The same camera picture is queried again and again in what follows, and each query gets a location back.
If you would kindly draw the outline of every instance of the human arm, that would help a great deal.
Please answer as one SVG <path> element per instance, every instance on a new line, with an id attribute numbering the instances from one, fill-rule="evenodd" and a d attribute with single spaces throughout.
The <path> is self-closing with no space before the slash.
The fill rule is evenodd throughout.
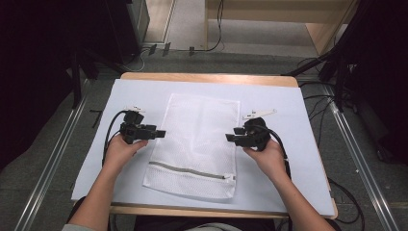
<path id="1" fill-rule="evenodd" d="M 243 151 L 255 160 L 261 171 L 278 190 L 293 224 L 298 230 L 334 230 L 289 178 L 279 143 L 269 140 L 267 147 L 262 152 L 248 147 L 245 147 Z"/>
<path id="2" fill-rule="evenodd" d="M 69 224 L 81 225 L 93 230 L 107 229 L 116 178 L 135 153 L 146 145 L 147 141 L 127 144 L 121 135 L 112 138 L 106 153 L 105 164 Z"/>

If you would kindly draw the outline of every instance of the white paper sheet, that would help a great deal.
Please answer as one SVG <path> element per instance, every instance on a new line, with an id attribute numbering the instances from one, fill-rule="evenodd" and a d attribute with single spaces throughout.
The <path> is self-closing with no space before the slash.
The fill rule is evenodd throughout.
<path id="1" fill-rule="evenodd" d="M 336 214 L 300 89 L 249 85 L 116 80 L 98 131 L 78 175 L 72 199 L 77 200 L 86 195 L 99 173 L 104 139 L 114 115 L 124 106 L 134 105 L 146 110 L 144 124 L 162 124 L 166 103 L 172 93 L 238 100 L 241 101 L 241 115 L 252 110 L 276 109 L 276 114 L 267 115 L 264 120 L 285 145 L 293 182 L 320 214 Z M 121 120 L 120 116 L 114 128 L 119 127 Z M 286 213 L 276 189 L 240 147 L 236 151 L 237 187 L 231 199 L 197 200 L 143 187 L 144 172 L 154 144 L 155 141 L 151 141 L 122 170 L 116 181 L 114 202 Z"/>

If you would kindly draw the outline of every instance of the forearm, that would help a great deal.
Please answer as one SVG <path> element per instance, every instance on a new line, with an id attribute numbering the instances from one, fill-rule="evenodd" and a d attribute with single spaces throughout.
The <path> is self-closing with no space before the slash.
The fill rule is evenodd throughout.
<path id="1" fill-rule="evenodd" d="M 117 173 L 102 169 L 84 202 L 69 223 L 93 230 L 106 230 L 116 177 Z"/>
<path id="2" fill-rule="evenodd" d="M 333 230 L 297 189 L 286 173 L 271 179 L 298 230 Z"/>

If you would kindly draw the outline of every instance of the sleeve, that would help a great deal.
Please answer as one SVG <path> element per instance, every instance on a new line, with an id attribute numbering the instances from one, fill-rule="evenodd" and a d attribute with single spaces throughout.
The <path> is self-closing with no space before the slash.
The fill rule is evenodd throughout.
<path id="1" fill-rule="evenodd" d="M 76 224 L 66 224 L 62 231 L 94 231 L 93 229 L 89 229 L 87 227 L 76 225 Z"/>

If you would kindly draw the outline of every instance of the zipper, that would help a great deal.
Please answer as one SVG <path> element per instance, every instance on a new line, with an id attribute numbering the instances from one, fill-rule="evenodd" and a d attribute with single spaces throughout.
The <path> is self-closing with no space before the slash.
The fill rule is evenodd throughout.
<path id="1" fill-rule="evenodd" d="M 184 168 L 184 167 L 173 167 L 173 166 L 169 166 L 160 162 L 149 162 L 150 165 L 152 166 L 159 166 L 159 167 L 164 167 L 167 168 L 169 170 L 173 170 L 173 171 L 178 171 L 178 172 L 186 172 L 186 173 L 191 173 L 194 175 L 199 175 L 199 176 L 204 176 L 204 177 L 210 177 L 210 178 L 215 178 L 215 179 L 219 179 L 219 180 L 235 180 L 235 175 L 231 174 L 231 173 L 225 173 L 223 175 L 216 175 L 216 174 L 212 174 L 212 173 L 207 173 L 207 172 L 202 172 L 202 171 L 197 171 L 194 169 L 190 169 L 190 168 Z"/>

